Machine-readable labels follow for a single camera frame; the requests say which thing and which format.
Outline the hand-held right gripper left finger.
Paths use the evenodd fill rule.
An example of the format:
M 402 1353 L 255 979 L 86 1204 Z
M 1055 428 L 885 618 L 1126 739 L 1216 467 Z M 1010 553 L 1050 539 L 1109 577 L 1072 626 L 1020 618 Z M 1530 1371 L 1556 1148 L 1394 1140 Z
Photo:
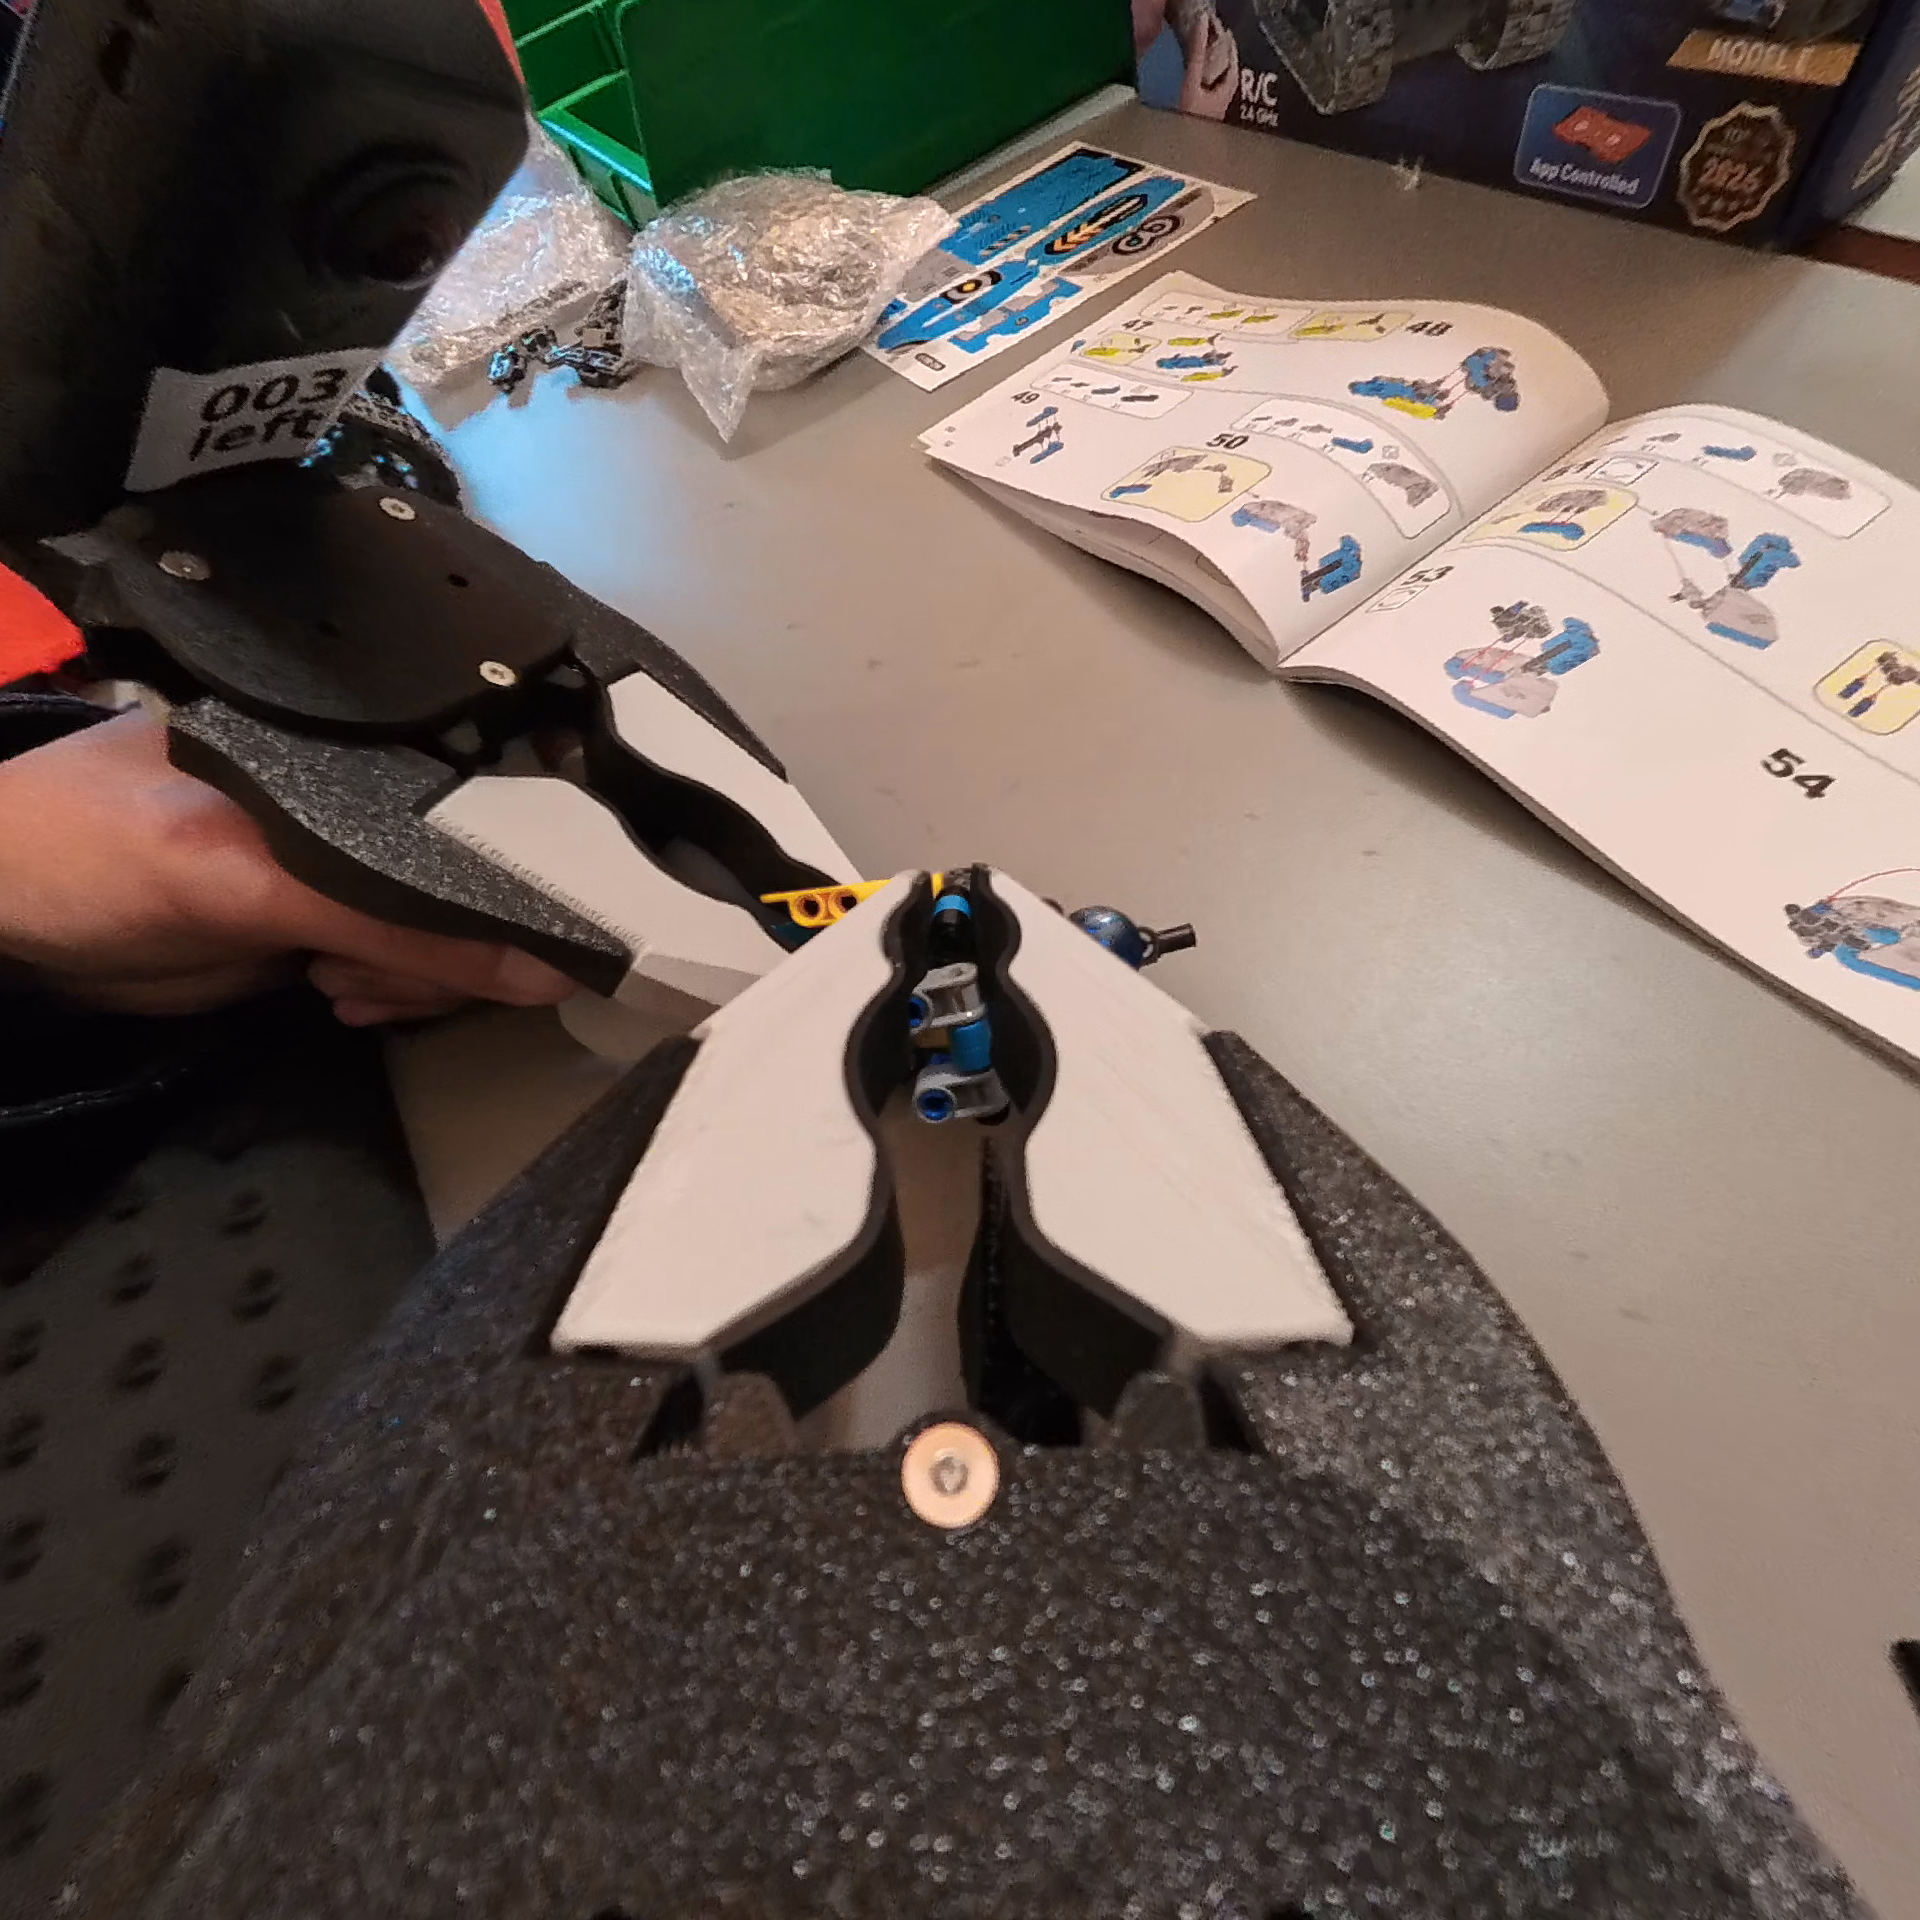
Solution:
M 706 1020 L 551 1350 L 758 1371 L 786 1401 L 860 1377 L 904 1291 L 878 1121 L 910 1068 L 908 997 L 893 879 Z

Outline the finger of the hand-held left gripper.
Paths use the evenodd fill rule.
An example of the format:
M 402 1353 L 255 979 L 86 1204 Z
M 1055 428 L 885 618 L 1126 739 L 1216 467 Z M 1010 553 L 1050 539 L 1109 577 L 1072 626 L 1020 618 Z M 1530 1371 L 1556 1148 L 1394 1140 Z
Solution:
M 595 790 L 644 843 L 695 845 L 738 893 L 861 879 L 782 770 L 651 675 L 624 675 L 604 693 Z
M 604 993 L 607 1007 L 685 1016 L 785 968 L 785 951 L 743 905 L 671 876 L 571 782 L 469 776 L 428 803 L 426 819 L 619 938 L 628 975 Z

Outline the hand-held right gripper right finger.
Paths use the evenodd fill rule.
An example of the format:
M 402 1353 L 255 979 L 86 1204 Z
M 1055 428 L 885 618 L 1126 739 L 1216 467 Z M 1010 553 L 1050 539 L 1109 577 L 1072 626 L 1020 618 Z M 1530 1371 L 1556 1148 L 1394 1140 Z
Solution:
M 1016 1350 L 1075 1401 L 1142 1371 L 1352 1347 L 1212 1032 L 1006 872 L 981 885 Z

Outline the blue yellow brick assembly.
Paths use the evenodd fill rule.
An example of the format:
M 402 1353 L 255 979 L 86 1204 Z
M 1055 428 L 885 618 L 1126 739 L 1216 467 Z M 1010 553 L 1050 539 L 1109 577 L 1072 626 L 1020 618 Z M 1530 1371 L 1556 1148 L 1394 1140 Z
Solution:
M 893 883 L 823 883 L 813 890 L 791 890 L 791 893 L 766 893 L 758 905 L 768 916 L 768 928 L 785 944 L 805 944 L 813 934 L 843 924 L 856 916 L 868 898 L 882 894 Z

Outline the black gear brick assembly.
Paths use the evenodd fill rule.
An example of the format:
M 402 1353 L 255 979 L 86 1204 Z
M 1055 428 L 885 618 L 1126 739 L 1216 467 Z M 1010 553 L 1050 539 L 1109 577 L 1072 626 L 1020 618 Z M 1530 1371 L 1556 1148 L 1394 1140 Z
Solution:
M 904 1002 L 914 1046 L 910 1111 L 929 1126 L 953 1121 L 998 1124 L 1010 1095 L 996 1068 L 996 1029 L 981 982 L 981 924 L 973 872 L 932 872 L 932 965 Z M 1136 975 L 1198 947 L 1197 924 L 1142 924 L 1115 905 L 1052 910 L 1082 928 L 1102 951 Z

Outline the grey desk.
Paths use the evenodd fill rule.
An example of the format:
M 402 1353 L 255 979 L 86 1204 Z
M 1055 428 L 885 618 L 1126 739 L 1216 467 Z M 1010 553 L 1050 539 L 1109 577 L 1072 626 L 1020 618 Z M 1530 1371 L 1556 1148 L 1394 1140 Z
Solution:
M 1918 1917 L 1918 1080 L 1426 732 L 929 467 L 1042 350 L 868 361 L 718 446 L 678 379 L 414 400 L 469 510 L 685 655 L 861 872 L 1192 922 L 1167 979 L 1475 1256 L 1616 1464 L 1767 1769 Z

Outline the person's left hand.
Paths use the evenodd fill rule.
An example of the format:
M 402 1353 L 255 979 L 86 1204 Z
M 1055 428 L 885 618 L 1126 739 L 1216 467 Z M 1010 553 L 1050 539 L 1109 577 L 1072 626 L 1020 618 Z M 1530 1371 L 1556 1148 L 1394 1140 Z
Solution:
M 517 947 L 308 890 L 229 796 L 170 764 L 146 716 L 5 767 L 5 975 L 120 1016 L 195 1016 L 300 977 L 350 1029 L 575 991 Z

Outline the clear plastic bag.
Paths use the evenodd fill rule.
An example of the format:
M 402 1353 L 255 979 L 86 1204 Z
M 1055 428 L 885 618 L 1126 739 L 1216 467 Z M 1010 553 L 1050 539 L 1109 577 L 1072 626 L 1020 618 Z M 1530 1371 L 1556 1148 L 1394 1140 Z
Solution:
M 820 171 L 730 178 L 646 221 L 628 261 L 620 361 L 678 374 L 722 442 L 750 397 L 805 387 L 873 338 L 956 215 Z
M 534 370 L 619 389 L 641 370 L 628 343 L 634 228 L 575 160 L 530 124 L 530 152 L 405 323 L 387 367 L 414 393 L 488 379 L 514 393 Z

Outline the blue sticker sheet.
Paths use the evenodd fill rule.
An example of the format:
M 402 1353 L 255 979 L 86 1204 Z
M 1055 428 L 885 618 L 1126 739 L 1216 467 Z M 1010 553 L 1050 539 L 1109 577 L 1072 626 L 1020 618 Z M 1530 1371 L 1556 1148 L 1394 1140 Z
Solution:
M 929 289 L 902 290 L 861 350 L 917 393 L 944 389 L 1251 203 L 1142 158 L 1061 146 L 956 215 Z

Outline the black studded mat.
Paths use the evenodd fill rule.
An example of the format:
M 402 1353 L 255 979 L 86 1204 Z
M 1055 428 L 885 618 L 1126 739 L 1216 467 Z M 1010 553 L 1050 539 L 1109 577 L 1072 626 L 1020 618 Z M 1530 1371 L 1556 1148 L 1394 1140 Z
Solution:
M 428 1250 L 390 1129 L 202 1126 L 5 1276 L 5 1917 L 145 1766 L 300 1420 Z

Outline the building instruction booklet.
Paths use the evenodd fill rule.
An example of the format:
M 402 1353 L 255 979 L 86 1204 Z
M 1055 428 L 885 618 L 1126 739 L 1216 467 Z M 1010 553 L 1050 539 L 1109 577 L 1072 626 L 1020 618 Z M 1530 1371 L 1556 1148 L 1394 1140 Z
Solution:
M 922 449 L 1918 1061 L 1912 484 L 1710 403 L 1609 422 L 1523 313 L 1189 276 Z

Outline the green plastic bin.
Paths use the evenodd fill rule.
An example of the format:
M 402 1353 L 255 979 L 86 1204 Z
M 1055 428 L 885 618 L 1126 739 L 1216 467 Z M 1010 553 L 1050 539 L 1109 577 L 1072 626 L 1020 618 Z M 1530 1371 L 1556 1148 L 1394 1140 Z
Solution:
M 1133 80 L 1130 3 L 499 3 L 530 107 L 632 228 L 756 171 L 922 193 Z

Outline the toy kit box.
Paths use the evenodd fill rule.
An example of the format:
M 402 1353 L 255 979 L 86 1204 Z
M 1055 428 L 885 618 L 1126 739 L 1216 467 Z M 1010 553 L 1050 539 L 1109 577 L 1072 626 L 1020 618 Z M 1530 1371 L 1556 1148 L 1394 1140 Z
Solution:
M 1918 152 L 1918 3 L 1133 3 L 1150 107 L 1790 251 Z

